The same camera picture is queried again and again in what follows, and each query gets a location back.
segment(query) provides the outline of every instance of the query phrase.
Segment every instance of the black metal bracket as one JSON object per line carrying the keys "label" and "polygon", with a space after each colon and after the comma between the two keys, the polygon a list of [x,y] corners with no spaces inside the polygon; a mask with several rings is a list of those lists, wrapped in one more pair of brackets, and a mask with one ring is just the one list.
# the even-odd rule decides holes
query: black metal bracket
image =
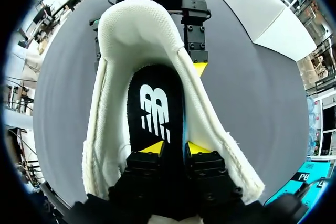
{"label": "black metal bracket", "polygon": [[191,154],[188,143],[185,148],[187,173],[201,216],[217,207],[244,206],[241,201],[243,190],[232,181],[225,161],[217,151]]}

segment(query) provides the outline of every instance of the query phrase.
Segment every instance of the white fabric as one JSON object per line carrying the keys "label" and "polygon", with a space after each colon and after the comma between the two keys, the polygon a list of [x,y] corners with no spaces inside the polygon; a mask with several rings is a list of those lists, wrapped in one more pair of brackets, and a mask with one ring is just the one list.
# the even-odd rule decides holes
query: white fabric
{"label": "white fabric", "polygon": [[117,182],[131,152],[127,122],[130,80],[140,68],[162,63],[175,68],[183,83],[187,140],[217,150],[232,180],[243,188],[243,201],[258,199],[264,184],[219,122],[168,12],[150,0],[122,1],[102,15],[98,38],[101,60],[82,161],[86,193],[107,198],[108,187]]}
{"label": "white fabric", "polygon": [[253,43],[298,61],[316,44],[295,14],[281,0],[224,0]]}
{"label": "white fabric", "polygon": [[301,21],[288,8],[253,43],[299,61],[317,47]]}

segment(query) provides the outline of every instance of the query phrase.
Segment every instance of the equipment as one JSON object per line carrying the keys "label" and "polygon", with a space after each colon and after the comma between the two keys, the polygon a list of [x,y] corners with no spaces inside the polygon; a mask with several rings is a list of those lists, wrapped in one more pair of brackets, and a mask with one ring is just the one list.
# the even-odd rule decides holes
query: equipment
{"label": "equipment", "polygon": [[[308,210],[292,194],[284,194],[266,207],[258,201],[246,206],[241,200],[242,189],[231,180],[218,152],[209,152],[190,142],[185,144],[185,152],[188,179],[185,196],[190,197],[205,224],[297,223]],[[128,168],[116,185],[109,188],[107,201],[88,195],[84,204],[75,203],[64,220],[68,224],[147,223],[155,211],[169,207],[161,202],[165,191],[162,187],[165,155],[169,153],[163,141],[133,152],[127,158]]]}

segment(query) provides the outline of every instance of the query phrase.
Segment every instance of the white panel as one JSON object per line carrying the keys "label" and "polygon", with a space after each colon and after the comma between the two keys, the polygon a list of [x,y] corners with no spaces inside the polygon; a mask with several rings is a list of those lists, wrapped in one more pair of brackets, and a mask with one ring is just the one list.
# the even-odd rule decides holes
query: white panel
{"label": "white panel", "polygon": [[252,41],[256,40],[286,8],[280,0],[224,1],[236,14]]}
{"label": "white panel", "polygon": [[279,52],[294,61],[301,60],[316,49],[315,42],[306,28],[295,14],[287,8],[253,42]]}

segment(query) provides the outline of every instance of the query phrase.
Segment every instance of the black clamp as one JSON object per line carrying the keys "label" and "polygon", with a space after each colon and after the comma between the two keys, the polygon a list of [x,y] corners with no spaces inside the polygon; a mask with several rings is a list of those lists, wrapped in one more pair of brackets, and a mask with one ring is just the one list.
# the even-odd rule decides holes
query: black clamp
{"label": "black clamp", "polygon": [[193,154],[188,145],[186,143],[186,167],[198,214],[206,219],[217,209],[243,207],[243,190],[230,178],[219,153]]}
{"label": "black clamp", "polygon": [[64,220],[68,224],[146,224],[155,208],[160,179],[161,153],[132,152],[127,168],[109,188],[109,200],[88,194],[88,200],[76,202]]}

